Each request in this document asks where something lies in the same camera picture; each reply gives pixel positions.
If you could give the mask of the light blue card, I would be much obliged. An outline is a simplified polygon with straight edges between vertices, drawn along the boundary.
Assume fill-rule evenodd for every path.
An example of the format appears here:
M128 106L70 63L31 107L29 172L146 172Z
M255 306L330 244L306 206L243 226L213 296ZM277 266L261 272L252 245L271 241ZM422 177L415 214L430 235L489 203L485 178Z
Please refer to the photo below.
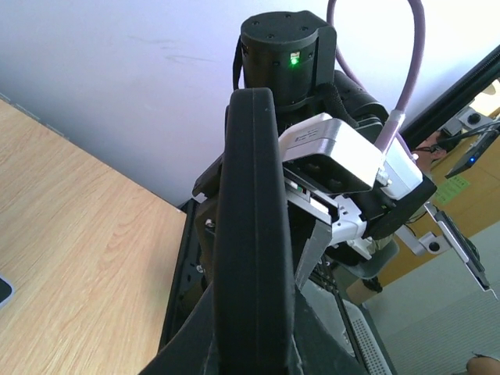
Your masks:
M0 276L0 308L9 303L15 294L15 288L12 283Z

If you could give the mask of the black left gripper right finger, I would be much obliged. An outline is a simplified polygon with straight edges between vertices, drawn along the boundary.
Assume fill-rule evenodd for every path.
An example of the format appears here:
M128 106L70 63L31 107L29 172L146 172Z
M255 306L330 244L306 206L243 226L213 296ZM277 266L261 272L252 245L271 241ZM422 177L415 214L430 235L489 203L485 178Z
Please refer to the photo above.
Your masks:
M295 325L288 373L367 374L366 369L330 335L300 291L295 292Z

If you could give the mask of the black phone case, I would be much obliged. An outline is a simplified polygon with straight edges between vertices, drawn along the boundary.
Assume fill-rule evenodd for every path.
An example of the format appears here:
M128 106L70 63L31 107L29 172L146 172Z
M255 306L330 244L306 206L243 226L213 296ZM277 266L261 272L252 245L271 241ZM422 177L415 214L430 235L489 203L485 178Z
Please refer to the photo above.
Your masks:
M285 374L295 314L291 235L272 92L230 98L213 253L223 374Z

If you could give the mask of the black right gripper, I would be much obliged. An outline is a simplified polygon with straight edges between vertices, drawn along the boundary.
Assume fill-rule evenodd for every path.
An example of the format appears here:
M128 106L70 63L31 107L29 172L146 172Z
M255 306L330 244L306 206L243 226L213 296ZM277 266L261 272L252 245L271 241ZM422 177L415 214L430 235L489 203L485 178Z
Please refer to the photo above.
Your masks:
M427 176L400 200L382 192L328 195L293 162L280 156L252 155L223 165L219 157L195 181L215 214L200 213L200 223L216 222L210 273L222 281L242 273L248 281L303 280L326 248L387 237L402 226L437 190Z

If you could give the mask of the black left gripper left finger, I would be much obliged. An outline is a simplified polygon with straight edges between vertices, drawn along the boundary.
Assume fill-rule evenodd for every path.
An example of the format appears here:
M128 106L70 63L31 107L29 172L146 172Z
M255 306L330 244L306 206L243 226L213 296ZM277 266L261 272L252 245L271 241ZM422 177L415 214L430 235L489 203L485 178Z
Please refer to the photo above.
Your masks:
M142 374L218 374L213 297L209 284L182 327Z

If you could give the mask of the black enclosure frame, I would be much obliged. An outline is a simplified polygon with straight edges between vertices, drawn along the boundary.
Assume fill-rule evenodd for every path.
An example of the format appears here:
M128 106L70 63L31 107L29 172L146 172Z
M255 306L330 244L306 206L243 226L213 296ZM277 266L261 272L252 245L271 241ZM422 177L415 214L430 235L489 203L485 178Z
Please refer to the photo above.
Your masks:
M499 47L495 47L414 119L406 131L409 137L415 140L417 134L422 132L416 129L417 126L429 127L432 120L444 123L498 76ZM179 331L207 286L204 270L199 261L201 247L195 229L198 206L199 203L192 198L180 207L180 210L187 214L187 218L159 341L160 348L164 348Z

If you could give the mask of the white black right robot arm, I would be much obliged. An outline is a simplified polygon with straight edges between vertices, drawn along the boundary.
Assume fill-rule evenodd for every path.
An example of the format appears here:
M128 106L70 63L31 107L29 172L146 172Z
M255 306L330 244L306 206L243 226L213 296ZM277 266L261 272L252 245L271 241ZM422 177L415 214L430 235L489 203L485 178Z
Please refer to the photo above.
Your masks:
M425 15L412 2L408 76L387 111L335 69L337 33L309 11L265 12L241 25L223 153L196 180L195 227L213 279L222 245L230 278L258 262L303 283L324 254L360 278L394 255L390 239L435 192L400 128L423 57Z

